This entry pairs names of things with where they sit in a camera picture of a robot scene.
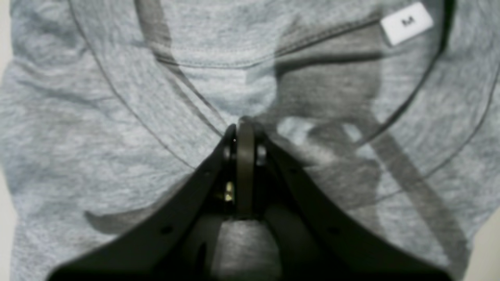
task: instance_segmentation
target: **gray t-shirt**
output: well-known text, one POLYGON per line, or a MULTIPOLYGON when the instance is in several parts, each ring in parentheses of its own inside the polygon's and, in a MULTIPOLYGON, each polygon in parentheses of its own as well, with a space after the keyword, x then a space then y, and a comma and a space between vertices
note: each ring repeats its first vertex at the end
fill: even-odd
MULTIPOLYGON (((422 0, 434 26, 390 46, 380 20, 415 2, 13 0, 11 280, 147 218, 245 115, 352 218, 461 280, 500 206, 500 1, 422 0)), ((219 242, 221 279, 280 275, 262 223, 219 242)))

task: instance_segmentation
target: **stitching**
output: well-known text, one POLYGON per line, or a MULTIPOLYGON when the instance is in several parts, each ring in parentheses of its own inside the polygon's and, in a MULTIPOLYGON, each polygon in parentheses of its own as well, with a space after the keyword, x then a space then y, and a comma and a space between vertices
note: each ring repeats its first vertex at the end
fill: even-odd
MULTIPOLYGON (((413 3, 415 2, 416 0, 404 0, 403 2, 399 3, 399 4, 395 4, 393 6, 390 6, 388 8, 388 14, 391 14, 393 13, 395 10, 399 10, 400 8, 402 7, 405 7, 407 6, 409 3, 413 3)), ((339 5, 338 6, 338 11, 337 12, 334 12, 332 14, 329 14, 328 16, 325 16, 321 19, 319 19, 318 21, 324 21, 324 20, 330 20, 331 18, 334 18, 336 17, 338 14, 340 14, 341 12, 343 11, 348 11, 350 9, 353 9, 353 8, 356 8, 358 6, 360 6, 361 4, 365 4, 366 2, 365 1, 362 1, 362 0, 358 0, 358 1, 355 1, 355 2, 348 2, 348 3, 345 3, 343 5, 339 5)), ((296 30, 296 33, 301 33, 305 28, 300 28, 300 29, 297 29, 296 30)), ((286 35, 284 36, 282 39, 283 40, 287 40, 288 38, 290 37, 293 37, 295 34, 294 33, 291 33, 289 35, 286 35)), ((245 47, 245 48, 238 48, 238 49, 225 49, 225 50, 218 50, 218 49, 204 49, 204 48, 190 48, 190 47, 184 47, 184 46, 179 46, 179 47, 172 47, 171 50, 180 50, 180 51, 194 51, 194 52, 204 52, 204 53, 240 53, 242 51, 251 51, 253 49, 256 49, 256 48, 260 48, 262 46, 265 46, 266 44, 265 43, 259 43, 259 44, 254 44, 254 45, 250 45, 248 47, 245 47)))
POLYGON ((126 108, 126 110, 132 114, 132 116, 139 122, 140 126, 142 126, 157 142, 158 144, 163 147, 166 151, 168 151, 172 156, 174 156, 177 160, 179 160, 181 163, 183 163, 186 167, 189 167, 191 169, 195 169, 195 167, 191 166, 186 160, 184 160, 182 157, 180 157, 179 155, 177 155, 173 150, 171 150, 169 148, 169 146, 164 143, 164 141, 154 132, 153 129, 151 129, 144 120, 142 120, 139 115, 132 109, 132 107, 130 106, 130 104, 127 103, 127 101, 123 98, 123 96, 121 94, 118 93, 117 89, 115 88, 115 84, 112 82, 112 80, 110 79, 108 73, 105 71, 103 65, 102 65, 102 61, 100 61, 96 55, 96 51, 94 50, 93 46, 90 44, 90 41, 89 39, 87 38, 82 26, 81 26, 81 23, 80 21, 77 19, 78 16, 77 16, 77 13, 75 12, 75 7, 74 7, 74 4, 73 4, 73 1, 72 0, 67 0, 68 4, 69 4, 69 10, 71 12, 71 17, 78 29, 78 32, 80 33, 80 35, 82 36, 82 38, 85 40, 85 43, 86 45, 88 46, 88 49, 91 51, 92 53, 92 56, 95 60, 95 63, 97 64, 97 67, 100 69, 101 73, 102 73, 102 76, 104 77, 104 79, 106 80, 106 83, 109 85, 110 87, 110 90, 112 91, 112 93, 114 94, 114 97, 117 98, 121 104, 126 108))
MULTIPOLYGON (((406 0, 398 5, 394 5, 392 7, 390 7, 388 9, 388 14, 390 13, 393 13, 394 11, 397 11, 399 9, 401 9, 401 7, 405 7, 407 6, 409 3, 413 3, 415 2, 415 0, 406 0)), ((299 49, 305 45, 310 45, 310 44, 314 44, 315 42, 319 42, 321 40, 324 40, 328 37, 331 37, 331 36, 335 36, 335 35, 340 35, 341 33, 346 33, 346 32, 349 32, 351 30, 354 30, 356 28, 362 28, 366 25, 372 25, 372 24, 376 24, 381 18, 383 18, 383 15, 374 15, 374 16, 371 16, 371 17, 368 17, 368 18, 364 18, 364 19, 361 19, 361 20, 357 20, 357 21, 354 21, 354 22, 350 22, 350 23, 346 23, 346 24, 343 24, 341 26, 337 26, 337 27, 334 27, 334 28, 327 28, 327 29, 324 29, 318 33, 314 33, 314 34, 311 34, 311 35, 308 35, 306 36, 305 38, 302 38, 298 41, 296 41, 295 43, 292 43, 286 47, 283 47, 281 49, 278 49, 277 51, 275 52, 272 52, 272 53, 268 53, 268 54, 264 54, 264 55, 261 55, 259 57, 256 57, 254 59, 250 59, 250 60, 240 60, 239 62, 237 63, 200 63, 200 62, 196 62, 196 61, 193 61, 193 60, 183 60, 181 59, 180 62, 179 62, 179 59, 172 59, 170 57, 166 57, 166 56, 162 56, 162 55, 158 55, 156 54, 158 57, 160 57, 160 60, 163 62, 163 63, 168 63, 168 64, 173 64, 173 65, 182 65, 182 66, 190 66, 190 67, 201 67, 201 68, 224 68, 224 67, 234 67, 234 68, 238 68, 238 67, 249 67, 251 65, 254 65, 256 63, 259 63, 259 62, 262 62, 262 61, 266 61, 270 58, 275 58, 275 57, 278 57, 278 56, 281 56, 285 53, 288 53, 288 52, 292 52, 294 51, 295 49, 299 49)), ((294 34, 291 34, 289 36, 286 36, 284 37, 284 39, 287 39, 287 38, 290 38, 291 36, 293 36, 294 34)), ((157 44, 157 45, 160 45, 161 47, 165 47, 165 48, 169 48, 167 45, 161 43, 161 42, 158 42, 156 40, 150 40, 151 43, 153 44, 157 44)), ((197 52, 208 52, 208 53, 215 53, 216 51, 213 50, 213 49, 206 49, 206 50, 203 50, 203 49, 194 49, 194 48, 170 48, 171 51, 175 51, 175 50, 180 50, 180 51, 197 51, 197 52)), ((230 53, 241 53, 241 52, 244 52, 244 51, 251 51, 252 49, 248 49, 248 48, 245 48, 245 49, 239 49, 239 50, 223 50, 223 51, 218 51, 218 53, 220 54, 230 54, 230 53)))
POLYGON ((499 64, 499 66, 497 66, 496 71, 495 71, 495 78, 494 78, 493 83, 492 83, 493 87, 491 88, 491 90, 489 92, 488 101, 486 102, 486 107, 484 109, 484 112, 482 113, 482 116, 481 116, 479 122, 475 126, 474 131, 472 131, 472 133, 469 135, 469 137, 448 158, 446 158, 444 161, 441 162, 441 164, 437 165, 434 169, 432 169, 426 175, 424 175, 422 177, 423 179, 430 178, 432 175, 434 175, 434 173, 439 171, 442 167, 446 166, 455 157, 457 157, 460 154, 460 152, 462 152, 462 150, 464 150, 465 146, 468 145, 472 141, 474 136, 476 136, 476 134, 479 132, 479 130, 483 126, 483 123, 486 120, 488 112, 490 111, 490 105, 493 101, 493 95, 495 93, 495 90, 497 89, 497 82, 499 80, 499 76, 500 76, 500 64, 499 64))

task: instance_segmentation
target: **white tag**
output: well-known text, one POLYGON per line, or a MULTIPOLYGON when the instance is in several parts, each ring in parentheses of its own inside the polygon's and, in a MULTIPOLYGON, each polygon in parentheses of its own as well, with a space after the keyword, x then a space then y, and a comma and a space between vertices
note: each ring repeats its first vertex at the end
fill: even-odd
POLYGON ((433 19, 420 2, 384 17, 380 24, 392 46, 412 38, 433 25, 433 19))

